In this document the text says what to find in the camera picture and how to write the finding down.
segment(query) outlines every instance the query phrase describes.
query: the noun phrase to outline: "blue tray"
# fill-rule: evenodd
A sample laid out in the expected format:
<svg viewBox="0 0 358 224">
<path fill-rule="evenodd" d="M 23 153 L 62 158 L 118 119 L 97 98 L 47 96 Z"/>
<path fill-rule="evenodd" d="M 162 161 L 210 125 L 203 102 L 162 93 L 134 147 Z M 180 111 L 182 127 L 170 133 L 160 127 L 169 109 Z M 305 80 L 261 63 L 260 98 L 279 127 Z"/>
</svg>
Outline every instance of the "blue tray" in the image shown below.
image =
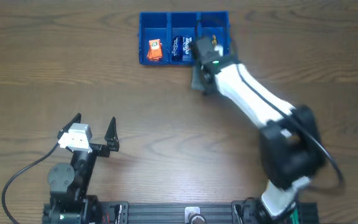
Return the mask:
<svg viewBox="0 0 358 224">
<path fill-rule="evenodd" d="M 141 12 L 139 14 L 139 63 L 142 65 L 192 65 L 193 61 L 173 61 L 172 39 L 178 35 L 189 35 L 195 39 L 198 23 L 198 37 L 216 36 L 218 44 L 224 47 L 224 54 L 230 51 L 229 13 L 217 12 Z M 159 62 L 147 59 L 149 40 L 160 39 L 163 57 Z"/>
</svg>

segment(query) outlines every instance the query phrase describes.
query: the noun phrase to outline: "black cable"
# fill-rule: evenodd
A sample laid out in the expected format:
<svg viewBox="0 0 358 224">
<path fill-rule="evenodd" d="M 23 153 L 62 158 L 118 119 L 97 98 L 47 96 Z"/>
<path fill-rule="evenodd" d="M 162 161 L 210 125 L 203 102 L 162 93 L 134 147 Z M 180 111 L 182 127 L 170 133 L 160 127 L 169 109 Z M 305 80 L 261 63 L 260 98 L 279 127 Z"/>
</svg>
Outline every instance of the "black cable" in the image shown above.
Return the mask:
<svg viewBox="0 0 358 224">
<path fill-rule="evenodd" d="M 14 224 L 19 224 L 18 221 L 16 221 L 13 216 L 11 215 L 11 213 L 9 212 L 9 210 L 6 207 L 6 202 L 5 202 L 5 195 L 6 195 L 6 190 L 9 187 L 9 185 L 12 183 L 12 181 L 18 177 L 19 175 L 21 175 L 24 171 L 30 169 L 31 167 L 37 165 L 39 162 L 42 162 L 44 159 L 46 159 L 48 156 L 50 156 L 55 149 L 57 148 L 57 146 L 59 145 L 58 142 L 56 142 L 56 144 L 54 145 L 54 147 L 48 152 L 48 154 L 44 155 L 41 159 L 31 163 L 30 165 L 26 166 L 25 168 L 21 169 L 19 172 L 17 172 L 15 175 L 13 175 L 6 183 L 4 190 L 2 191 L 2 207 L 4 208 L 4 211 L 6 213 L 6 215 L 9 217 L 9 219 L 14 223 Z"/>
<path fill-rule="evenodd" d="M 222 22 L 220 22 L 219 20 L 216 19 L 212 19 L 209 18 L 207 20 L 197 20 L 196 22 L 196 27 L 195 27 L 195 36 L 196 36 L 196 40 L 198 40 L 198 24 L 201 21 L 212 21 L 216 24 L 221 24 Z M 224 34 L 219 30 L 216 29 L 218 32 L 220 32 L 220 34 L 222 35 L 222 37 L 224 38 Z M 232 35 L 229 33 L 229 38 L 231 41 L 231 49 L 233 50 L 233 56 L 235 56 L 236 60 L 239 62 L 239 54 L 238 54 L 238 48 L 237 48 L 237 44 L 236 41 L 232 38 Z M 301 125 L 298 124 L 297 121 L 295 121 L 291 116 L 287 115 L 286 113 L 284 113 L 282 110 L 280 110 L 279 108 L 277 108 L 274 104 L 272 104 L 268 99 L 264 98 L 257 90 L 255 90 L 245 79 L 244 77 L 241 75 L 240 72 L 240 68 L 239 68 L 239 63 L 236 63 L 236 68 L 237 68 L 237 72 L 240 76 L 241 81 L 246 84 L 248 86 L 248 88 L 250 88 L 260 99 L 262 99 L 266 104 L 268 104 L 271 108 L 273 108 L 275 111 L 277 111 L 283 118 L 289 120 L 289 122 L 294 125 L 294 127 L 296 127 L 299 132 L 301 134 L 303 134 L 306 138 L 308 138 L 310 141 L 312 141 L 316 147 L 325 155 L 325 157 L 328 159 L 328 161 L 331 163 L 333 169 L 335 170 L 335 173 L 337 175 L 337 179 L 338 179 L 338 183 L 337 186 L 330 188 L 330 189 L 322 189 L 319 187 L 315 187 L 315 186 L 308 186 L 309 190 L 315 190 L 315 191 L 320 191 L 320 192 L 329 192 L 330 190 L 336 190 L 336 189 L 343 189 L 346 185 L 345 183 L 345 179 L 344 176 L 342 174 L 342 171 L 340 170 L 340 168 L 338 167 L 338 164 L 336 163 L 335 159 L 333 158 L 333 156 L 324 148 L 324 146 L 322 146 L 320 144 L 320 142 L 318 142 L 305 128 L 303 128 Z"/>
</svg>

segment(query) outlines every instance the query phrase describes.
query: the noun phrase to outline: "blue cookie package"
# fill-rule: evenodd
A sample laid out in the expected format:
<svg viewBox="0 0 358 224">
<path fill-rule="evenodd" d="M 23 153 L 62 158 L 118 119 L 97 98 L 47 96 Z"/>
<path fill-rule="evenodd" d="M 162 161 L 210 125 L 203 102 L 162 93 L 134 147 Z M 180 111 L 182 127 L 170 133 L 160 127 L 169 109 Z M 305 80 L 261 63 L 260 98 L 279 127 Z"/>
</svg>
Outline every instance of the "blue cookie package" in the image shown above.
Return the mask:
<svg viewBox="0 0 358 224">
<path fill-rule="evenodd" d="M 183 56 L 183 48 L 182 48 L 182 36 L 176 36 L 172 40 L 172 60 L 180 61 Z"/>
<path fill-rule="evenodd" d="M 184 61 L 192 60 L 190 49 L 190 42 L 192 40 L 193 39 L 190 36 L 183 36 L 183 56 L 181 59 Z"/>
</svg>

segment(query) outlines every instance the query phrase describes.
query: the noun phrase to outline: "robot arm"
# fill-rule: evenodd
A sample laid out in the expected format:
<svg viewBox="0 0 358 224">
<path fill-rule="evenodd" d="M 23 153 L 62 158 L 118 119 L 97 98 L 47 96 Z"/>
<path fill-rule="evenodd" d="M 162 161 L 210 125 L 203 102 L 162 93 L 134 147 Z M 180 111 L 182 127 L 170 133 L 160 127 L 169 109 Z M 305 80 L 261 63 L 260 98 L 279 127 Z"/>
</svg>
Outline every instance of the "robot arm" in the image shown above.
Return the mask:
<svg viewBox="0 0 358 224">
<path fill-rule="evenodd" d="M 244 64 L 232 55 L 223 56 L 208 38 L 197 40 L 193 49 L 204 92 L 230 98 L 259 129 L 260 156 L 270 180 L 257 200 L 255 215 L 260 223 L 277 223 L 292 213 L 298 191 L 309 185 L 325 162 L 322 152 L 289 120 L 295 120 L 320 142 L 313 113 L 306 106 L 296 109 L 277 98 Z"/>
</svg>

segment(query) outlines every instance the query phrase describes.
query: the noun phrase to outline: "brown tabletop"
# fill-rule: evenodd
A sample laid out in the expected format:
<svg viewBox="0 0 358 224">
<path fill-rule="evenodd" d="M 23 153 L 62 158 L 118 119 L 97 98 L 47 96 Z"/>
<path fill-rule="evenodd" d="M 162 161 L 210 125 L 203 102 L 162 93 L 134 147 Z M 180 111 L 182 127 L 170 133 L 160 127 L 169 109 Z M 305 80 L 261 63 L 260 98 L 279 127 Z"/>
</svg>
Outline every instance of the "brown tabletop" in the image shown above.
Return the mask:
<svg viewBox="0 0 358 224">
<path fill-rule="evenodd" d="M 310 106 L 347 179 L 342 196 L 302 192 L 322 223 L 358 222 L 358 1 L 0 1 L 1 192 L 46 154 L 80 112 L 93 142 L 117 118 L 119 152 L 99 158 L 89 194 L 128 202 L 231 202 L 259 196 L 267 177 L 257 130 L 231 101 L 190 87 L 188 67 L 138 59 L 140 11 L 230 12 L 239 57 L 277 96 Z M 7 206 L 40 223 L 57 150 L 18 177 Z M 329 166 L 314 182 L 336 183 Z"/>
</svg>

